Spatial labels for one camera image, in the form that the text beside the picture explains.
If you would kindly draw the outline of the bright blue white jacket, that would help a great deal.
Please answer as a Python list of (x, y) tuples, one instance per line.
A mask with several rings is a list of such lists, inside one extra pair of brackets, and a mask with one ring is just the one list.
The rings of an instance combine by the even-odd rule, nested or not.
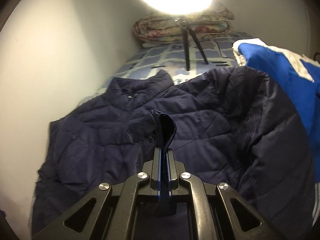
[(309, 137), (315, 163), (313, 223), (319, 218), (319, 62), (258, 38), (237, 40), (233, 54), (240, 66), (266, 72), (294, 103)]

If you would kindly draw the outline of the navy quilted puffer jacket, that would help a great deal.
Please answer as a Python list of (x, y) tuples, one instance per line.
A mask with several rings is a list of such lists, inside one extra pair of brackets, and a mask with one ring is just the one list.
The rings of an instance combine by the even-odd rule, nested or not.
[(161, 146), (205, 183), (229, 184), (288, 239), (311, 230), (314, 165), (294, 104), (267, 74), (226, 67), (179, 85), (164, 70), (146, 80), (116, 77), (52, 122), (31, 233), (100, 183), (140, 172)]

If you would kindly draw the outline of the blue plaid bed sheet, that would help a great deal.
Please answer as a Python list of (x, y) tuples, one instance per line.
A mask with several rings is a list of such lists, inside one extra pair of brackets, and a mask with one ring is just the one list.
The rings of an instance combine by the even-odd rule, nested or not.
[(142, 49), (121, 66), (112, 77), (144, 80), (154, 76), (163, 69), (178, 85), (201, 75), (213, 68), (237, 66), (232, 45), (237, 40), (249, 39), (250, 35), (232, 32), (225, 37), (201, 42), (208, 60), (205, 63), (200, 51), (193, 41), (189, 43), (190, 70), (187, 70), (184, 47), (181, 42), (161, 44)]

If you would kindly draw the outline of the folded floral quilt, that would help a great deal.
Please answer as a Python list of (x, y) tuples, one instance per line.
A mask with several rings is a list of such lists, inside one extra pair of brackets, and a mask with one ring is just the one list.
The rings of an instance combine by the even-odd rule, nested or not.
[(189, 26), (198, 40), (207, 40), (231, 33), (234, 19), (233, 12), (223, 3), (214, 1), (209, 9), (186, 16), (164, 13), (145, 16), (135, 23), (133, 33), (143, 42), (168, 44), (182, 41), (181, 29)]

